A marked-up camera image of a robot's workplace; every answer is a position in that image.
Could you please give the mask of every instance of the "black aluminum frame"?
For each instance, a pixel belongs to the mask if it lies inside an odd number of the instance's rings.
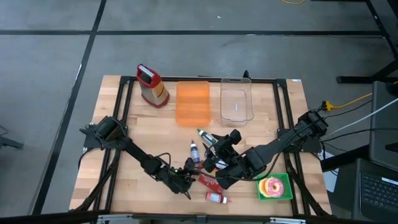
[[[73,213],[53,213],[45,215],[30,215],[21,217],[0,218],[3,224],[53,224],[53,223],[86,223],[94,222],[108,222],[109,219],[117,220],[120,218],[131,219],[163,219],[163,220],[181,220],[192,221],[197,223],[217,222],[217,221],[230,221],[241,222],[241,218],[249,222],[263,222],[263,223],[322,223],[322,224],[373,224],[373,222],[364,222],[359,220],[347,220],[336,217],[318,217],[297,215],[294,217],[280,217],[280,216],[234,216],[234,215],[169,215],[164,217],[165,214],[145,214],[145,213],[110,213],[109,210],[95,210],[95,211],[75,211]]]
[[[123,111],[123,118],[122,118],[122,122],[124,125],[126,125],[127,122],[127,114],[128,114],[128,108],[129,108],[129,104],[131,102],[131,93],[132,93],[132,84],[134,83],[134,81],[137,80],[136,77],[121,77],[121,81],[120,81],[120,85],[119,85],[119,90],[118,90],[118,96],[116,98],[116,103],[115,103],[115,110],[113,112],[113,116],[117,117],[117,113],[119,110],[116,110],[119,108],[118,105],[120,105],[120,98],[123,92],[123,88],[124,85],[126,84],[125,81],[126,79],[129,79],[129,88],[127,91],[127,97],[126,97],[126,102],[125,102],[125,107],[124,107],[124,111]],[[163,77],[162,78],[163,81],[165,82],[179,82],[179,81],[208,81],[208,82],[220,82],[221,78],[213,78],[213,77]],[[288,116],[288,120],[289,120],[289,126],[293,127],[294,126],[294,122],[293,122],[293,116],[292,116],[292,111],[291,111],[291,107],[290,107],[290,101],[289,101],[289,94],[287,91],[287,85],[286,85],[286,80],[284,79],[261,79],[261,78],[251,78],[252,83],[268,83],[268,84],[272,84],[273,86],[273,90],[274,90],[274,97],[275,97],[275,106],[276,106],[276,110],[277,110],[277,116],[278,116],[278,122],[279,122],[279,129],[284,129],[284,122],[283,122],[283,115],[282,115],[282,107],[280,104],[280,96],[279,96],[279,86],[282,87],[283,89],[283,93],[284,93],[284,101],[285,101],[285,106],[286,106],[286,110],[287,110],[287,116]],[[103,163],[101,166],[101,170],[106,170],[106,168],[108,167],[108,161],[109,161],[109,156],[106,159],[104,156],[103,159]],[[295,165],[297,168],[297,173],[299,175],[299,177],[304,181],[303,178],[303,170],[302,170],[302,165],[301,165],[301,161],[300,161],[300,155],[298,153],[294,154],[295,156]],[[290,154],[289,153],[284,153],[284,158],[285,161],[290,160]],[[117,170],[115,171],[115,173],[112,174],[111,176],[111,180],[109,183],[109,189],[108,189],[108,193],[107,193],[107,197],[106,197],[106,205],[105,205],[105,210],[109,210],[111,209],[111,202],[112,202],[112,197],[113,197],[113,191],[114,191],[114,185],[115,185],[115,181],[116,181],[116,175],[117,175]],[[289,176],[289,180],[290,183],[293,184],[293,180],[291,179],[291,177]],[[293,199],[291,200],[291,206],[292,206],[292,214],[293,216],[297,216],[300,215],[299,214],[299,210],[298,210],[298,205],[297,205],[297,199],[295,196],[295,189],[294,187],[292,187],[292,191],[293,191]],[[304,213],[305,215],[310,215],[310,207],[308,202],[306,201],[305,197],[302,196],[302,202],[303,202],[303,207],[304,207]],[[146,214],[146,216],[150,219],[157,219],[157,218],[164,218],[164,219],[174,219],[176,217],[179,217],[180,215],[177,214],[155,214],[154,216],[152,216],[152,214]],[[199,217],[199,219],[204,219],[207,220],[208,219],[208,215],[190,215],[190,217],[195,217],[195,219],[197,219]],[[251,216],[247,216],[247,215],[233,215],[233,216],[217,216],[217,217],[229,217],[230,219],[233,218],[242,218],[245,219],[247,217],[251,217]],[[261,217],[259,222],[263,222],[264,219],[269,218],[269,217],[262,217],[262,216],[258,216]]]
[[[53,173],[55,171],[57,161],[60,155],[60,151],[62,149],[63,141],[65,139],[66,131],[68,128],[68,124],[72,117],[73,108],[76,102],[77,94],[80,90],[81,82],[83,80],[86,66],[88,63],[88,59],[91,54],[91,50],[93,48],[94,40],[97,35],[280,35],[280,36],[369,36],[369,37],[382,37],[387,40],[392,52],[396,55],[396,50],[394,46],[392,46],[391,41],[389,40],[389,34],[385,31],[384,26],[381,24],[381,21],[376,20],[376,24],[379,27],[379,30],[98,30],[102,15],[104,13],[104,9],[106,6],[107,0],[101,0],[99,9],[96,15],[96,19],[94,21],[93,27],[91,30],[0,30],[0,35],[88,35],[88,43],[86,45],[86,49],[83,54],[83,58],[81,60],[80,68],[76,75],[75,83],[73,84],[70,97],[67,101],[65,111],[63,112],[62,120],[60,122],[60,126],[58,127],[56,137],[53,141],[51,150],[50,150],[50,158],[46,165],[45,172],[43,178],[40,180],[39,190],[37,195],[35,196],[34,204],[32,206],[32,214],[37,215],[42,213],[42,208],[45,203],[45,198],[49,191],[50,183],[53,177]],[[374,9],[372,9],[372,5],[369,0],[348,0],[348,1],[358,1],[358,2],[366,2],[369,10],[371,11],[372,16],[377,16],[377,13]],[[394,70],[395,67],[398,66],[398,62],[394,63],[390,67],[386,67],[382,69],[379,73],[380,76],[377,79],[380,80],[398,80],[394,78],[386,78],[384,74],[386,71]],[[338,77],[342,79],[342,83],[348,83],[351,77]],[[352,78],[362,78],[369,80],[369,77],[352,77]],[[295,161],[299,161],[299,155],[295,156]]]

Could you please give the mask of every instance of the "cable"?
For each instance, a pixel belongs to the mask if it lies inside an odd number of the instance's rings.
[[[300,2],[288,2],[286,0],[280,0],[281,2],[284,2],[286,4],[293,4],[293,5],[299,5],[299,4],[303,4],[305,2],[305,0],[300,1]]]
[[[322,145],[322,156],[323,156],[323,160],[326,159],[326,147],[325,147],[325,143],[321,142]]]
[[[366,102],[366,103],[364,103],[364,104],[361,104],[360,106],[357,106],[357,107],[355,107],[355,108],[354,108],[354,109],[352,109],[352,110],[345,111],[345,112],[342,112],[342,113],[340,113],[340,114],[334,114],[334,115],[329,115],[329,116],[326,116],[326,117],[325,117],[325,120],[326,120],[327,118],[331,118],[331,117],[334,117],[334,116],[340,116],[340,115],[343,115],[343,114],[346,114],[346,113],[352,112],[352,111],[354,111],[354,110],[356,110],[356,109],[359,109],[359,108],[361,108],[361,107],[365,106],[366,104],[368,104],[368,103],[370,103],[370,102],[372,102],[372,100],[369,100],[368,102]]]
[[[335,176],[337,176],[338,175],[338,173],[337,173],[337,171],[336,170],[331,170],[330,171],[332,174],[334,174]]]
[[[369,94],[366,94],[366,95],[364,95],[364,96],[361,96],[361,97],[359,97],[359,98],[357,98],[357,99],[355,99],[355,100],[353,100],[353,101],[351,101],[351,102],[348,102],[348,103],[345,103],[345,104],[343,104],[343,105],[341,105],[341,106],[333,106],[332,108],[333,109],[340,109],[340,108],[343,108],[343,107],[345,107],[345,106],[348,106],[348,105],[351,105],[351,104],[353,104],[353,103],[355,103],[355,102],[357,102],[357,101],[359,101],[359,100],[362,100],[362,99],[364,99],[364,98],[366,98],[366,97],[368,97],[368,96],[371,96],[372,95],[372,93],[369,93]]]
[[[169,156],[169,170],[168,170],[168,172],[170,172],[170,169],[171,169],[171,166],[172,166],[172,156],[170,155],[170,153],[164,152],[164,153],[161,153],[161,154],[155,156],[155,158],[160,158],[161,156],[164,156],[164,155],[168,155]]]
[[[323,105],[320,105],[320,106],[318,107],[318,109],[312,109],[312,110],[309,110],[309,111],[316,111],[316,112],[319,112],[319,111],[322,110],[322,108],[323,108]]]
[[[321,159],[319,158],[319,156],[315,152],[310,152],[310,153],[313,154],[313,156],[315,156],[319,161],[321,161]]]
[[[198,172],[198,173],[200,173],[200,174],[203,174],[203,175],[205,175],[205,176],[207,176],[207,177],[217,179],[217,180],[220,180],[220,179],[224,179],[224,178],[225,178],[225,177],[215,177],[215,176],[213,176],[213,175],[207,174],[207,173],[205,173],[205,172],[203,172],[203,171],[200,171],[200,170],[198,170],[198,169],[194,169],[193,171]]]
[[[87,154],[87,153],[89,153],[89,152],[91,152],[92,150],[87,150],[87,151],[85,151],[81,156],[80,156],[80,158],[79,158],[79,163],[77,164],[77,170],[79,170],[80,169],[80,163],[81,163],[81,160],[83,159],[83,157]]]
[[[350,126],[352,126],[352,125],[354,125],[354,124],[356,124],[356,123],[358,123],[358,122],[363,121],[364,119],[366,119],[366,118],[368,118],[368,117],[370,117],[370,116],[372,116],[372,115],[374,115],[374,114],[376,114],[376,113],[382,111],[384,108],[390,106],[391,104],[395,103],[396,101],[398,101],[398,98],[396,98],[396,99],[394,99],[393,101],[391,101],[390,103],[388,103],[388,104],[382,106],[382,107],[379,108],[378,110],[373,111],[371,114],[369,114],[369,115],[367,115],[367,116],[365,116],[365,117],[363,117],[363,118],[361,118],[361,119],[359,119],[359,120],[357,120],[357,121],[355,121],[355,122],[353,122],[353,123],[351,123],[351,124],[347,124],[346,126],[344,126],[344,127],[342,127],[342,128],[339,128],[339,129],[337,129],[336,131],[333,131],[333,132],[330,133],[330,134],[327,134],[327,135],[324,136],[321,140],[325,139],[325,138],[328,137],[328,136],[331,136],[332,134],[337,133],[338,131],[341,131],[341,130],[343,130],[343,129],[345,129],[345,128],[348,128],[348,127],[350,127]]]
[[[0,134],[0,136],[3,136],[8,133],[8,130],[5,127],[0,125],[0,128],[4,130],[4,133]]]
[[[333,147],[333,148],[335,148],[335,149],[337,149],[337,150],[340,150],[340,151],[343,151],[343,152],[348,152],[347,150],[337,148],[336,146],[334,146],[334,145],[332,145],[332,144],[329,144],[329,143],[326,143],[326,142],[323,142],[323,144],[326,144],[326,145],[328,145],[328,146],[330,146],[330,147]]]
[[[331,141],[331,140],[334,140],[336,138],[344,137],[344,136],[351,135],[351,134],[357,134],[357,133],[361,133],[361,132],[364,132],[364,131],[393,131],[393,130],[398,130],[398,128],[368,128],[368,129],[363,129],[363,130],[360,130],[360,131],[353,131],[353,132],[350,132],[350,133],[342,134],[342,135],[336,136],[336,137],[331,138],[331,139],[322,140],[321,142]]]

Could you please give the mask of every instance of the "yellow cable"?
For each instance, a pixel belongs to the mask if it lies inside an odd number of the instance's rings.
[[[300,1],[300,2],[288,2],[288,1],[285,1],[285,0],[280,0],[280,1],[281,1],[281,2],[284,2],[284,3],[286,3],[286,4],[295,4],[295,5],[303,4],[303,3],[305,2],[305,0]]]
[[[343,108],[345,106],[351,105],[351,104],[353,104],[353,103],[355,103],[355,102],[357,102],[359,100],[362,100],[363,98],[371,96],[371,95],[372,95],[372,93],[366,94],[364,96],[361,96],[361,97],[359,97],[359,98],[357,98],[357,99],[355,99],[355,100],[353,100],[351,102],[348,102],[346,104],[343,104],[341,106],[334,106],[329,101],[324,101],[324,110],[331,111],[332,109],[340,109],[340,108]]]
[[[357,99],[355,99],[355,100],[353,100],[353,101],[351,101],[351,102],[348,102],[348,103],[346,103],[346,104],[343,104],[343,105],[341,105],[341,106],[332,106],[332,108],[336,108],[336,109],[338,109],[338,108],[343,108],[343,107],[345,107],[345,106],[348,106],[348,105],[350,105],[350,104],[353,104],[353,103],[355,103],[355,102],[357,102],[357,101],[359,101],[359,100],[362,100],[363,98],[366,98],[366,97],[371,96],[371,95],[372,95],[372,93],[369,93],[369,94],[366,94],[366,95],[364,95],[364,96],[361,96],[361,97],[359,97],[359,98],[357,98]]]

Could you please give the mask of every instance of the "gray floor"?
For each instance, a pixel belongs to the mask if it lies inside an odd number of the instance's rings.
[[[0,29],[91,30],[100,1],[0,1]],[[374,1],[395,38],[396,18]],[[365,3],[278,0],[145,1],[106,3],[100,30],[377,30]],[[25,142],[0,151],[0,217],[26,215],[60,124],[88,36],[0,35],[0,124]],[[370,75],[392,60],[384,39],[229,35],[97,36],[81,84],[44,212],[68,210],[84,136],[103,75],[133,75],[144,63],[163,76],[302,79],[309,108],[339,105],[371,92],[370,85],[338,85],[338,75]],[[330,130],[370,112],[365,106],[330,118]],[[369,121],[347,129],[363,129]],[[353,149],[368,134],[338,139]],[[343,214],[333,207],[337,215]]]

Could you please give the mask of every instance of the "butcher block table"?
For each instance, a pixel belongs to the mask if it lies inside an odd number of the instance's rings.
[[[104,116],[112,116],[120,76],[104,76],[96,102],[93,123],[98,123]],[[183,167],[185,160],[191,156],[190,142],[194,140],[203,159],[205,149],[196,128],[180,127],[175,121],[175,97],[177,82],[164,82],[170,93],[169,102],[154,108],[141,96],[141,89],[135,81],[129,107],[127,125],[129,137],[146,153],[158,155],[169,152],[172,166]],[[300,80],[287,80],[290,104],[294,121],[308,111],[307,102]],[[280,89],[285,127],[287,124],[283,92]],[[239,153],[258,144],[267,144],[277,137],[279,128],[273,87],[268,83],[252,84],[252,108],[254,119],[247,125],[238,127],[242,141],[234,146]],[[220,116],[220,83],[210,83],[211,123],[203,128],[208,133],[229,134],[234,127],[223,126]],[[121,104],[119,116],[123,111]],[[300,153],[305,184],[322,208],[331,213],[325,182],[319,160],[310,153]],[[93,150],[82,160],[78,172],[70,208],[76,208],[89,195],[98,182],[104,151]],[[278,158],[273,173],[286,172],[283,155]],[[141,168],[140,164],[128,153],[122,152],[114,187],[111,212],[113,213],[157,213],[157,214],[207,214],[207,215],[245,215],[245,216],[291,216],[289,200],[262,202],[258,199],[255,182],[239,181],[232,185],[225,195],[232,201],[229,204],[218,204],[205,200],[210,191],[199,182],[192,184],[189,193],[191,200],[183,194],[174,194],[161,182],[154,181]],[[104,208],[108,185],[105,185],[101,204]],[[299,188],[295,186],[299,213],[303,206]]]

